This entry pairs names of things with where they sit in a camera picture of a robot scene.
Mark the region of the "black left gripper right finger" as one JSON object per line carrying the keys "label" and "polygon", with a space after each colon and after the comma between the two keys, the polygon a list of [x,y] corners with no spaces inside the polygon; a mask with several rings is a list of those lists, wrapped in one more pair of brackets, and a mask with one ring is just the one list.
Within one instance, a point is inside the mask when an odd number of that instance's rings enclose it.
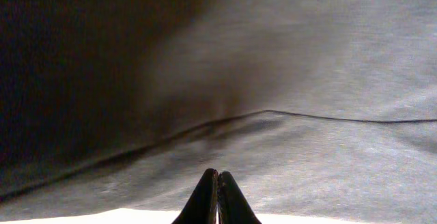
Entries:
{"label": "black left gripper right finger", "polygon": [[220,224],[262,224],[228,171],[218,177],[218,218]]}

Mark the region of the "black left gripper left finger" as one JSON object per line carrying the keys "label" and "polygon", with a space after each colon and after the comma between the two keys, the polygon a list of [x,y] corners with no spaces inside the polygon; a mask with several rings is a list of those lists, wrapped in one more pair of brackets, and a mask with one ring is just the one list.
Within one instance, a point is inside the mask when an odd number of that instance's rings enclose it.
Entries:
{"label": "black left gripper left finger", "polygon": [[215,224],[219,173],[213,168],[204,171],[194,191],[172,224]]}

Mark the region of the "black t-shirt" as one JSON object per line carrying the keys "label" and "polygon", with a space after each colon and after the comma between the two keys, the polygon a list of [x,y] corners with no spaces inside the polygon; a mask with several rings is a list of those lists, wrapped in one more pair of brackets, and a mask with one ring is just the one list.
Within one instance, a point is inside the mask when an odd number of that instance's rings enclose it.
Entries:
{"label": "black t-shirt", "polygon": [[436,0],[1,0],[1,220],[436,222]]}

